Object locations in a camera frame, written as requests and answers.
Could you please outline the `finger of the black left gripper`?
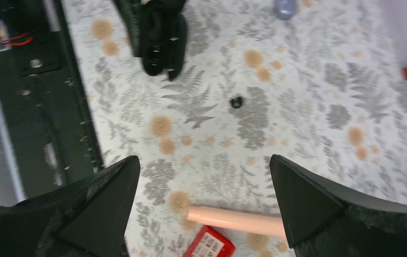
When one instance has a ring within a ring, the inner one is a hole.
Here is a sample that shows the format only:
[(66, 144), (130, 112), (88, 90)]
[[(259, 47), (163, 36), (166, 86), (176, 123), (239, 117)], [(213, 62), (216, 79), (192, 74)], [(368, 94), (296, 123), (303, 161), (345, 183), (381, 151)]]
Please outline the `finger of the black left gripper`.
[(134, 57), (140, 57), (141, 0), (113, 0), (127, 30)]

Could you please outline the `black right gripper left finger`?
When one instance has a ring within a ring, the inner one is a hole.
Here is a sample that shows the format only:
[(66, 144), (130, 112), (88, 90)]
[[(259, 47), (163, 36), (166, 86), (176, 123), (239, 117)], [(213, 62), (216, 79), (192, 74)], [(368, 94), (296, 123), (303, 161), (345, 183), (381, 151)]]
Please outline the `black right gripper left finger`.
[(0, 256), (127, 256), (137, 156), (41, 196), (0, 207)]

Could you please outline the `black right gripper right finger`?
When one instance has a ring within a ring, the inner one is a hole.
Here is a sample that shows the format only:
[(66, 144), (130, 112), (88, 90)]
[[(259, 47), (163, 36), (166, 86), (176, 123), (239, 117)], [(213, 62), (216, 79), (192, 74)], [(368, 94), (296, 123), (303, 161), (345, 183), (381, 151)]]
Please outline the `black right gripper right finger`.
[(281, 156), (269, 163), (296, 256), (407, 256), (407, 205), (358, 192)]

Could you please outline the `black earbud charging case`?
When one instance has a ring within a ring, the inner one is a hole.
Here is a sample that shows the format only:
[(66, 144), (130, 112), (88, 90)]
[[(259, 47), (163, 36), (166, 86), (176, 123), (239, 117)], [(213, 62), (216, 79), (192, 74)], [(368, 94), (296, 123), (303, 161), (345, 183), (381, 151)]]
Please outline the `black earbud charging case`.
[(149, 1), (140, 9), (140, 57), (150, 76), (167, 73), (174, 81), (182, 72), (188, 27), (185, 1)]

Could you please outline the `black clip earbud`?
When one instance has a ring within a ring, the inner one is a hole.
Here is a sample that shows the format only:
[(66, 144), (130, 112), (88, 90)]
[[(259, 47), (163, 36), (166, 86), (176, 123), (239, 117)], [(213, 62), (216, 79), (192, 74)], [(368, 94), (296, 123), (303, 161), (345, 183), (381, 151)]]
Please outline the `black clip earbud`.
[(244, 99), (242, 96), (235, 96), (230, 99), (230, 105), (234, 109), (239, 109), (243, 106)]

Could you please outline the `lavender earbud charging case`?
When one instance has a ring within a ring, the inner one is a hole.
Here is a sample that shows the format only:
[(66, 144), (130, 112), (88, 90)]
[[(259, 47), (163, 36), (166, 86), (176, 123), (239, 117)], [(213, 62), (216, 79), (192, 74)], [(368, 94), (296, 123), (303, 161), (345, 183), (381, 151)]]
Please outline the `lavender earbud charging case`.
[(296, 0), (274, 0), (274, 12), (279, 20), (290, 20), (297, 9)]

